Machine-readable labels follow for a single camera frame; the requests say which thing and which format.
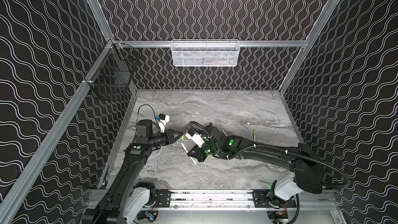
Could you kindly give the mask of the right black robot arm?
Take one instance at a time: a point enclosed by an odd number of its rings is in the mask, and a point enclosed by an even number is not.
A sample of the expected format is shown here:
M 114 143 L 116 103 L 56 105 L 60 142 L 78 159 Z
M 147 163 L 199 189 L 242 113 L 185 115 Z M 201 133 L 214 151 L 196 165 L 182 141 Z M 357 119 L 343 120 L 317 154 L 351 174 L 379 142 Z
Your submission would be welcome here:
M 302 192 L 320 194 L 323 191 L 322 166 L 316 161 L 315 153 L 305 144 L 281 147 L 255 142 L 242 136 L 227 136 L 211 123 L 204 127 L 191 121 L 189 127 L 186 138 L 194 141 L 195 146 L 188 151 L 188 155 L 198 162 L 213 156 L 228 161 L 260 161 L 286 169 L 287 174 L 272 183 L 268 194 L 270 200 L 287 201 Z

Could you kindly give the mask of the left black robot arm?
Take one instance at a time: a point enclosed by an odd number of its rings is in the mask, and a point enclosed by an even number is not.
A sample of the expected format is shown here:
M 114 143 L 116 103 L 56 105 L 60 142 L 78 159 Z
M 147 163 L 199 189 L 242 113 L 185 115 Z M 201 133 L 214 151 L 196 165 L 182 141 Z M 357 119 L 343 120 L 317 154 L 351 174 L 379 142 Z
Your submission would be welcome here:
M 132 186 L 140 171 L 154 150 L 174 144 L 183 132 L 173 129 L 160 131 L 150 119 L 140 120 L 136 125 L 133 142 L 124 151 L 123 164 L 105 196 L 95 208 L 84 212 L 82 224 L 131 224 L 143 206 L 155 202 L 156 190 L 153 183 L 139 183 L 132 192 Z

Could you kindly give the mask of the white pen green tip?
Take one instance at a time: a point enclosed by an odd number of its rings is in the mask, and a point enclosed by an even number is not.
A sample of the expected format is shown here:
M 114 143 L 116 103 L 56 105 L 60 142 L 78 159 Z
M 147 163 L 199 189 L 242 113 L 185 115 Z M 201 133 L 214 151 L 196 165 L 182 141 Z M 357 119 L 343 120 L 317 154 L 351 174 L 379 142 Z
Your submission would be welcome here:
M 253 130 L 252 135 L 253 135 L 253 142 L 256 142 L 256 135 L 257 135 L 257 132 L 256 132 L 255 129 Z

